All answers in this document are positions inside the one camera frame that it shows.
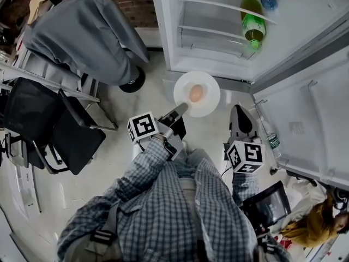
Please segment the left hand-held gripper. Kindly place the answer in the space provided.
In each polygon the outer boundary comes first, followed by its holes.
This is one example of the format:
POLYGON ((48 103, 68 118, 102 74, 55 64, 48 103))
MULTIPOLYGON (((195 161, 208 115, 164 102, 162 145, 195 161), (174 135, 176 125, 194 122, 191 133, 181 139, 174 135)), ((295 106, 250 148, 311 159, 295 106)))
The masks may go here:
POLYGON ((149 141, 153 135, 159 134, 164 138, 163 146, 170 154, 169 159, 175 160, 184 148, 182 140, 186 130, 182 116, 188 108, 187 103, 181 103, 158 119, 154 118, 151 112, 129 118, 127 129, 132 143, 144 150, 141 142, 149 141))

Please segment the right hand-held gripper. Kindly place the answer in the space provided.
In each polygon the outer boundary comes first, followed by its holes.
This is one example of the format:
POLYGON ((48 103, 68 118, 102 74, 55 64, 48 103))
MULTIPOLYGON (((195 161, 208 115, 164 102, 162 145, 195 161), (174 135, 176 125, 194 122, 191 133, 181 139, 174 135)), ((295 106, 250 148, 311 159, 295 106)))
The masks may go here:
POLYGON ((266 149, 258 135, 257 121, 238 104, 231 109, 230 137, 224 143, 224 161, 239 174, 254 174, 266 161, 266 149))

